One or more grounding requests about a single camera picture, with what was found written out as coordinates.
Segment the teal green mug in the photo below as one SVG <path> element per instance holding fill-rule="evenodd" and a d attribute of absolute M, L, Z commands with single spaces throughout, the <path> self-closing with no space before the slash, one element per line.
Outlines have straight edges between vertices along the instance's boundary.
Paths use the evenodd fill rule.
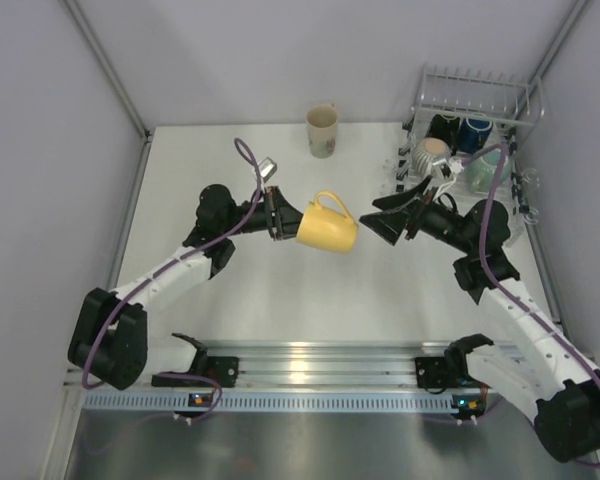
<path fill-rule="evenodd" d="M 466 166 L 468 190 L 472 193 L 487 193 L 496 178 L 496 170 L 500 162 L 501 148 L 494 146 L 484 149 L 472 157 L 472 162 Z"/>

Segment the yellow mug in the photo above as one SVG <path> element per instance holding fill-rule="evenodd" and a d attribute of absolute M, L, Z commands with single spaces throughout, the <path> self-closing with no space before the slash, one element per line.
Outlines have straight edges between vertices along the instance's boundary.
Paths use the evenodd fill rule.
<path fill-rule="evenodd" d="M 346 205 L 332 191 L 315 194 L 302 216 L 296 241 L 315 249 L 347 254 L 356 242 L 359 226 Z"/>

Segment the grey striped mug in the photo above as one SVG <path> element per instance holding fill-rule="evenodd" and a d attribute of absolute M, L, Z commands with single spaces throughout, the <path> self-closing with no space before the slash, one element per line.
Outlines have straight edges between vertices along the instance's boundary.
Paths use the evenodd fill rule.
<path fill-rule="evenodd" d="M 421 177 L 443 178 L 443 168 L 447 166 L 450 155 L 451 150 L 443 140 L 427 137 L 412 149 L 411 166 Z"/>

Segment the clear dish rack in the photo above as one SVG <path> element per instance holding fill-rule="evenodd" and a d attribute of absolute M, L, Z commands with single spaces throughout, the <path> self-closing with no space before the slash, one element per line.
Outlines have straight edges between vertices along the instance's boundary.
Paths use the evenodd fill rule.
<path fill-rule="evenodd" d="M 511 235 L 505 244 L 513 246 L 527 226 L 537 223 L 539 216 L 538 210 L 529 203 L 530 193 L 539 186 L 538 174 L 535 169 L 521 167 L 517 159 L 519 149 L 545 115 L 542 80 L 531 96 L 523 97 L 528 83 L 529 78 L 524 76 L 424 65 L 410 112 L 402 124 L 402 143 L 396 155 L 384 165 L 387 178 L 381 195 L 405 191 L 424 178 L 411 166 L 411 151 L 426 138 L 434 115 L 457 116 L 460 124 L 464 118 L 483 117 L 493 122 L 493 129 L 479 151 L 494 146 L 501 148 L 496 178 L 489 191 L 496 192 L 496 200 L 508 211 Z M 457 145 L 451 150 L 450 157 L 462 159 L 464 170 L 438 200 L 456 199 L 461 208 L 467 209 L 487 196 L 489 191 L 472 193 L 467 187 L 465 169 L 475 154 L 460 152 Z"/>

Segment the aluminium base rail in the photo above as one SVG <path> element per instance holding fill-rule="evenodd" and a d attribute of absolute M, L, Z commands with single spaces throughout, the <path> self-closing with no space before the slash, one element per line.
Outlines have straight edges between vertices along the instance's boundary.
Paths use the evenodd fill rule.
<path fill-rule="evenodd" d="M 193 374 L 224 389 L 369 390 L 476 389 L 454 382 L 444 365 L 447 342 L 210 341 Z"/>

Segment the dark blue mug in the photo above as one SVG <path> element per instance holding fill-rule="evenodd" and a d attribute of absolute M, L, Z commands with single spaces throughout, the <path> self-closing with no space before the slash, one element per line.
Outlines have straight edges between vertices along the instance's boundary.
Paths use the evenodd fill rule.
<path fill-rule="evenodd" d="M 475 154 L 481 150 L 493 129 L 493 122 L 483 117 L 464 118 L 457 136 L 457 150 Z"/>

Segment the right aluminium frame post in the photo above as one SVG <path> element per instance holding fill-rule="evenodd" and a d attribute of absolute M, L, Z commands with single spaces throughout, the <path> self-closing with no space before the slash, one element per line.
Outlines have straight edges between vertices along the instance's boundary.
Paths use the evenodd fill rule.
<path fill-rule="evenodd" d="M 528 87 L 523 91 L 523 97 L 526 97 L 526 95 L 531 96 L 533 94 L 537 84 L 549 71 L 558 54 L 566 45 L 592 5 L 592 0 L 576 0 L 568 3 L 566 12 L 551 34 L 548 45 L 541 51 L 539 60 L 531 71 Z"/>

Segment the left aluminium frame post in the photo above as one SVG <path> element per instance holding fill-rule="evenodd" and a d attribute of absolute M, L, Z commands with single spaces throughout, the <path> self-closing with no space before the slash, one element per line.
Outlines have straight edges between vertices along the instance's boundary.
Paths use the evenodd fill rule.
<path fill-rule="evenodd" d="M 146 141 L 151 135 L 150 129 L 141 118 L 80 2 L 76 0 L 60 0 L 59 3 L 66 10 L 79 35 L 84 40 L 87 49 L 94 58 L 127 119 L 131 122 L 139 137 Z"/>

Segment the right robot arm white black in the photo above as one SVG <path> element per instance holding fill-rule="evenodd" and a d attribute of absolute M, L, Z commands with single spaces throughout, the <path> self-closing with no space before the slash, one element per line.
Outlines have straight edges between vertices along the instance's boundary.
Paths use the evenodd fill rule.
<path fill-rule="evenodd" d="M 600 450 L 600 368 L 538 307 L 508 260 L 507 209 L 489 195 L 460 215 L 435 200 L 429 183 L 374 200 L 375 212 L 361 216 L 361 224 L 391 245 L 423 232 L 462 252 L 453 264 L 458 285 L 504 329 L 526 363 L 473 334 L 446 348 L 448 376 L 462 386 L 495 389 L 531 423 L 551 457 L 582 462 Z"/>

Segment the tall beige floral cup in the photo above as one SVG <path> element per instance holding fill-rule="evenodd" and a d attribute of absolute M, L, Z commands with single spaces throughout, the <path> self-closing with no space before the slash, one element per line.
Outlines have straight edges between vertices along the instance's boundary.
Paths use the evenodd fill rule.
<path fill-rule="evenodd" d="M 329 158 L 335 150 L 339 114 L 334 104 L 312 107 L 306 115 L 310 153 L 319 159 Z"/>

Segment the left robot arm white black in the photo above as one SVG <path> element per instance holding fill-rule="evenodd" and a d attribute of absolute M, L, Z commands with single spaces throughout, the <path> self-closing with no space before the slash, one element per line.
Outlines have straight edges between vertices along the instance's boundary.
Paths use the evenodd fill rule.
<path fill-rule="evenodd" d="M 155 386 L 195 386 L 207 375 L 218 378 L 202 342 L 182 333 L 158 333 L 160 313 L 227 266 L 235 252 L 232 236 L 264 231 L 274 241 L 292 239 L 302 217 L 276 186 L 256 190 L 253 200 L 242 204 L 226 186 L 207 186 L 194 228 L 170 257 L 125 286 L 95 288 L 85 296 L 69 362 L 118 390 L 144 377 Z"/>

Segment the black mug cream inside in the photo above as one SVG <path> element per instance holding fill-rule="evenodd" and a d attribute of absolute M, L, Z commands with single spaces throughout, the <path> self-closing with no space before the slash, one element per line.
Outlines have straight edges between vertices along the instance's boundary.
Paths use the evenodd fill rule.
<path fill-rule="evenodd" d="M 426 138 L 435 138 L 443 141 L 450 150 L 456 146 L 460 118 L 452 115 L 436 114 L 431 119 Z"/>

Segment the aluminium frame post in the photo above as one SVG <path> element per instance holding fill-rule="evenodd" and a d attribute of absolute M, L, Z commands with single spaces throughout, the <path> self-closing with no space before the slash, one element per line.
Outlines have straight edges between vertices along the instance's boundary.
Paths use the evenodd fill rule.
<path fill-rule="evenodd" d="M 76 0 L 60 0 L 59 3 L 66 10 L 79 35 L 84 40 L 87 49 L 94 58 L 127 119 L 131 122 L 139 137 L 146 141 L 151 135 L 150 129 L 141 118 L 80 2 Z"/>
<path fill-rule="evenodd" d="M 592 5 L 592 0 L 576 0 L 568 3 L 566 12 L 551 34 L 548 45 L 541 51 L 539 60 L 531 71 L 528 87 L 523 91 L 523 97 L 526 97 L 526 95 L 531 96 L 533 94 L 537 84 L 549 71 L 558 54 L 566 45 Z"/>

